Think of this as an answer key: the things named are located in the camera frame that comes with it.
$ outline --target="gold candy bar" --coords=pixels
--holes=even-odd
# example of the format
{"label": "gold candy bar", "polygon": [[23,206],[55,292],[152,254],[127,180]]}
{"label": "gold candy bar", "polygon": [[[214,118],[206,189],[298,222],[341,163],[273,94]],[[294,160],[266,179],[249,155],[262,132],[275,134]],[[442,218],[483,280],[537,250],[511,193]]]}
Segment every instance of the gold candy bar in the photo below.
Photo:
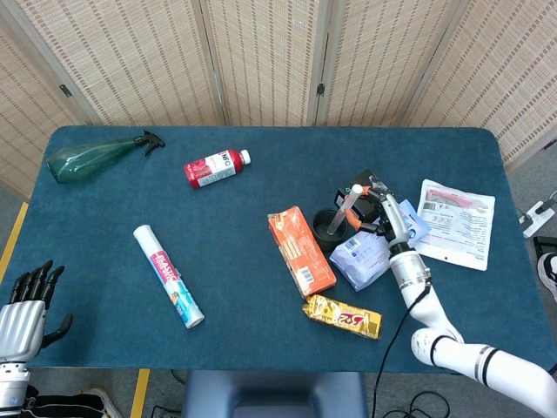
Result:
{"label": "gold candy bar", "polygon": [[346,303],[314,294],[302,306],[308,318],[333,325],[367,338],[379,338],[382,316],[380,313],[351,307]]}

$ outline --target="robotic hand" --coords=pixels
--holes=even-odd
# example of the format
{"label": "robotic hand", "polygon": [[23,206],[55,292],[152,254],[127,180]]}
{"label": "robotic hand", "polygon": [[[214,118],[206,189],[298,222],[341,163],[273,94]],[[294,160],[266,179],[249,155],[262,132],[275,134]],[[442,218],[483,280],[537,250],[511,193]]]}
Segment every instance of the robotic hand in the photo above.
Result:
{"label": "robotic hand", "polygon": [[557,382],[543,368],[485,344],[465,344],[446,317],[431,284],[431,273],[419,254],[408,245],[408,230],[393,194],[376,178],[364,187],[362,197],[379,202],[379,225],[365,224],[352,210],[346,220],[356,231],[384,235],[389,263],[410,315],[427,328],[412,337],[412,351],[423,363],[464,374],[533,409],[557,418]]}
{"label": "robotic hand", "polygon": [[41,348],[60,340],[70,329],[72,315],[66,315],[62,326],[44,335],[44,320],[50,307],[60,266],[50,273],[52,261],[22,274],[13,286],[10,300],[0,311],[0,417],[19,416],[30,373],[25,363]]}

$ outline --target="orange box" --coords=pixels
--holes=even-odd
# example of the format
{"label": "orange box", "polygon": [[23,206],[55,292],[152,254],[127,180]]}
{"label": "orange box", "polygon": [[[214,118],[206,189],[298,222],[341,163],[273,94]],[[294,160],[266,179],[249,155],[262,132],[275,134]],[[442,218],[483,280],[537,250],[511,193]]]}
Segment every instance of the orange box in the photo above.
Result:
{"label": "orange box", "polygon": [[269,215],[269,229],[302,297],[334,286],[334,276],[299,207]]}

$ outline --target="blue tablecloth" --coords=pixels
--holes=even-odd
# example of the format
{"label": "blue tablecloth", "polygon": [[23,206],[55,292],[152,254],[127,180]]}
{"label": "blue tablecloth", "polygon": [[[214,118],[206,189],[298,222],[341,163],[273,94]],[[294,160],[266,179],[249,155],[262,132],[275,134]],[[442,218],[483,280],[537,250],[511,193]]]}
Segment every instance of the blue tablecloth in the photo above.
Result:
{"label": "blue tablecloth", "polygon": [[[59,185],[43,163],[4,283],[48,259],[64,264],[48,331],[67,313],[68,335],[34,366],[377,371],[405,305],[391,272],[355,293],[340,276],[324,295],[384,315],[380,340],[308,320],[267,214],[299,206],[307,219],[332,207],[339,185],[369,168],[402,200],[421,182],[493,195],[486,272],[425,258],[451,322],[482,342],[549,368],[554,339],[536,290],[497,142],[480,129],[148,127],[166,141],[134,150],[79,185]],[[71,126],[46,150],[126,138],[137,127]],[[247,149],[237,176],[193,190],[184,163]],[[183,274],[205,320],[186,330],[132,236],[150,224]],[[419,363],[409,320],[386,370],[439,372]]]}

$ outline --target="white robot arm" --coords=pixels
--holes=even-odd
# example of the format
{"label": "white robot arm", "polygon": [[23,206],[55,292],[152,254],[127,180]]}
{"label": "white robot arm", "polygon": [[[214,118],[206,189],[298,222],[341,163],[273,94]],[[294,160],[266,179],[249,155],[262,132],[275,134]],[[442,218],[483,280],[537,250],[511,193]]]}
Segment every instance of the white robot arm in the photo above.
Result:
{"label": "white robot arm", "polygon": [[22,274],[0,311],[0,417],[19,416],[30,378],[25,364],[70,329],[73,317],[67,315],[57,331],[44,335],[50,300],[64,271],[64,266],[58,267],[47,278],[51,267],[52,261],[48,261]]}
{"label": "white robot arm", "polygon": [[431,274],[408,245],[408,230],[393,195],[365,190],[379,202],[379,226],[362,224],[352,211],[346,219],[356,229],[385,235],[390,265],[410,315],[427,328],[412,337],[418,360],[466,375],[512,398],[546,418],[557,418],[557,382],[543,368],[485,344],[466,344],[449,321],[431,284]]}

